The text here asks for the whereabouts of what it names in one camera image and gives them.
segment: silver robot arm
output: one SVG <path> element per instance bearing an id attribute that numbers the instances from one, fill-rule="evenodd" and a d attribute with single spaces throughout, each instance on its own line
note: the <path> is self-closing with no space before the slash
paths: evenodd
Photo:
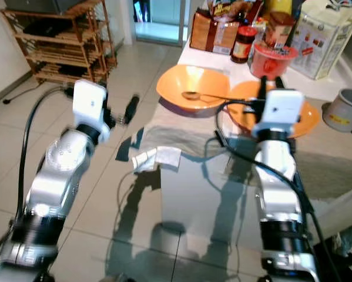
<path id="1" fill-rule="evenodd" d="M 48 268 L 58 255 L 57 241 L 79 182 L 95 147 L 108 141 L 116 123 L 106 101 L 105 88 L 87 80 L 75 83 L 75 129 L 67 130 L 45 153 L 27 195 L 24 216 L 1 248 L 0 282 L 53 281 Z M 118 122 L 129 122 L 138 101 L 138 97 L 132 99 Z"/>
<path id="2" fill-rule="evenodd" d="M 260 121 L 252 131 L 259 141 L 255 160 L 293 181 L 296 163 L 287 139 L 293 133 L 304 97 L 296 90 L 275 89 L 265 99 Z M 263 242 L 262 267 L 268 273 L 260 281 L 319 282 L 298 195 L 272 172 L 258 166 L 254 166 L 254 172 L 260 179 L 256 199 Z"/>

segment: sauce jar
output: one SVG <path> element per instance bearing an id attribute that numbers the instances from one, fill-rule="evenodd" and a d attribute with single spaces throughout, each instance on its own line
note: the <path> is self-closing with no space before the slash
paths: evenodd
<path id="1" fill-rule="evenodd" d="M 246 63 L 257 30 L 251 26 L 241 26 L 237 30 L 236 41 L 230 59 L 235 63 Z"/>

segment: door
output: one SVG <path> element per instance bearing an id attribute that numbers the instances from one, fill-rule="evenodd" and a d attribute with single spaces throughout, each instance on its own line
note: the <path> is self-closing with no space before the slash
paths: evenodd
<path id="1" fill-rule="evenodd" d="M 133 0 L 133 6 L 137 40 L 177 46 L 186 41 L 190 0 Z"/>

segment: metal spoon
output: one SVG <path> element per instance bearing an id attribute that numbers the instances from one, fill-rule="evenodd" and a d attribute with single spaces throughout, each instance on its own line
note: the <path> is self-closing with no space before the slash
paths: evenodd
<path id="1" fill-rule="evenodd" d="M 219 96 L 219 95 L 211 95 L 211 94 L 202 94 L 199 92 L 195 91 L 184 91 L 181 93 L 182 97 L 188 100 L 199 100 L 201 96 L 208 96 L 208 97 L 214 97 L 214 98 L 219 98 L 219 99 L 224 99 L 224 100 L 237 100 L 235 98 L 228 98 L 224 96 Z"/>

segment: cloth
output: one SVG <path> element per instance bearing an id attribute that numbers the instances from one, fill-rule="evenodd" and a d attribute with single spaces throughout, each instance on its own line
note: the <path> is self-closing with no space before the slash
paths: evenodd
<path id="1" fill-rule="evenodd" d="M 321 107 L 326 101 L 307 101 L 320 111 L 321 116 Z M 160 100 L 153 119 L 145 126 L 139 150 L 130 148 L 130 157 L 159 146 L 174 147 L 186 155 L 200 158 L 225 152 L 219 142 L 213 140 L 215 111 L 186 112 Z M 226 135 L 239 134 L 227 114 L 222 113 L 222 119 L 223 131 L 230 132 Z M 321 120 L 310 133 L 297 139 L 296 148 L 297 167 L 311 199 L 331 200 L 352 189 L 352 134 L 337 132 Z"/>

